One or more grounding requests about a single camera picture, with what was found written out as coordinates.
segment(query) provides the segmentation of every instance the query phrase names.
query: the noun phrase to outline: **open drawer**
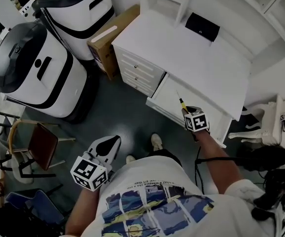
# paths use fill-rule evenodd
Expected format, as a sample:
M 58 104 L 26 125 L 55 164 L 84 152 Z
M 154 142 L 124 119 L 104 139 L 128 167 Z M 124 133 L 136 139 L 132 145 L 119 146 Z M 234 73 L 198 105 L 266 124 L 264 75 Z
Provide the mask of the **open drawer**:
M 147 98 L 146 104 L 184 127 L 182 107 L 177 92 L 186 105 L 197 106 L 203 109 L 210 122 L 211 136 L 221 147 L 225 148 L 223 141 L 227 135 L 232 118 L 213 103 L 199 96 L 199 93 L 196 93 L 194 89 L 183 85 L 175 77 L 166 74 L 153 97 Z

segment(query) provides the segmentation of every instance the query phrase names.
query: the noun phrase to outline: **cardboard box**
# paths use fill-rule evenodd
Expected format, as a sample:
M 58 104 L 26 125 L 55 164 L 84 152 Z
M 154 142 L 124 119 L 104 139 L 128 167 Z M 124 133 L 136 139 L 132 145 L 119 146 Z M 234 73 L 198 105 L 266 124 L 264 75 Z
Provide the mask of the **cardboard box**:
M 100 69 L 112 80 L 119 72 L 113 40 L 140 14 L 140 6 L 134 5 L 99 29 L 88 46 Z

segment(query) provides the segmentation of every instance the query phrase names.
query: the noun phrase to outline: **black stripe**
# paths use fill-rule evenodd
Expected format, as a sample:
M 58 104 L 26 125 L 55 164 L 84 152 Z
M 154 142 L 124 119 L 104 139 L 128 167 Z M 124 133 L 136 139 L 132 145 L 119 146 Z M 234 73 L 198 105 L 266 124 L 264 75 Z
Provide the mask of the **black stripe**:
M 94 0 L 92 3 L 89 5 L 89 10 L 93 9 L 95 6 L 97 6 L 99 3 L 101 3 L 103 0 Z
M 38 108 L 38 109 L 47 109 L 47 108 L 51 107 L 56 102 L 60 92 L 62 91 L 62 88 L 63 88 L 63 86 L 67 80 L 67 77 L 68 77 L 70 71 L 71 71 L 72 64 L 73 64 L 73 56 L 70 52 L 67 51 L 67 60 L 66 60 L 66 63 L 63 67 L 63 70 L 57 79 L 57 82 L 56 82 L 56 84 L 52 90 L 52 93 L 50 93 L 48 99 L 44 103 L 36 105 L 36 104 L 28 104 L 28 103 L 21 102 L 21 101 L 19 101 L 19 102 L 22 104 L 25 104 L 27 106 L 30 106 L 33 108 Z
M 39 69 L 39 71 L 37 73 L 37 79 L 38 80 L 42 80 L 42 77 L 43 77 L 43 75 L 44 75 L 44 73 L 45 73 L 45 71 L 46 71 L 46 69 L 47 69 L 47 67 L 48 67 L 48 65 L 49 65 L 51 60 L 52 60 L 52 58 L 47 56 L 45 58 L 45 60 L 43 61 L 43 64 L 42 64 L 42 66 L 40 67 L 40 69 Z
M 110 20 L 110 18 L 114 15 L 114 7 L 112 6 L 111 9 L 102 18 L 100 18 L 90 28 L 84 31 L 75 31 L 59 24 L 52 18 L 48 11 L 47 15 L 50 18 L 51 22 L 59 29 L 63 30 L 65 33 L 78 39 L 87 39 L 96 33 L 108 20 Z

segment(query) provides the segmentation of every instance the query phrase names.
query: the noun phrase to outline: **desk drawer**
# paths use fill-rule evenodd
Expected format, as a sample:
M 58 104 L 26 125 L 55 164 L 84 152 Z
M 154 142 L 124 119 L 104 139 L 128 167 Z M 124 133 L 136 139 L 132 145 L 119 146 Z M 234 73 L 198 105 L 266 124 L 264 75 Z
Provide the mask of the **desk drawer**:
M 122 74 L 122 78 L 123 81 L 125 83 L 127 83 L 128 85 L 130 85 L 131 87 L 139 90 L 140 92 L 142 92 L 143 94 L 147 95 L 148 97 L 151 97 L 154 94 L 154 90 L 151 90 L 150 88 L 142 85 L 141 83 L 138 83 L 136 81 L 134 81 L 133 79 L 131 79 L 130 77 L 123 75 Z
M 142 85 L 153 89 L 154 91 L 157 89 L 160 79 L 150 79 L 145 78 L 141 73 L 133 72 L 132 70 L 128 69 L 128 66 L 124 65 L 122 62 L 119 63 L 119 69 L 121 71 L 122 76 L 127 76 L 132 80 L 141 83 Z
M 147 98 L 146 104 L 184 127 L 184 118 L 177 91 L 186 105 L 198 106 L 203 109 L 210 122 L 211 136 L 221 147 L 225 148 L 223 141 L 232 118 L 169 74 L 166 74 L 153 97 Z
M 119 64 L 122 63 L 128 70 L 131 70 L 133 73 L 136 73 L 147 80 L 160 81 L 164 73 L 162 69 L 122 49 L 117 47 L 114 49 Z

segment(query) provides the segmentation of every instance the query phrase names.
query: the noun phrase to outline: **sneaker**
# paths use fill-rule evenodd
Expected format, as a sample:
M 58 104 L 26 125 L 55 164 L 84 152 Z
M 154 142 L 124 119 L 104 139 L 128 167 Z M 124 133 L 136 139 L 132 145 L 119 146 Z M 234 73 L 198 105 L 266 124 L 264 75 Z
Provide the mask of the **sneaker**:
M 153 151 L 158 151 L 163 149 L 162 140 L 158 134 L 153 133 L 153 135 L 151 136 L 151 143 L 153 146 Z
M 136 161 L 136 158 L 133 157 L 132 155 L 127 155 L 126 156 L 126 164 L 129 164 L 132 161 Z

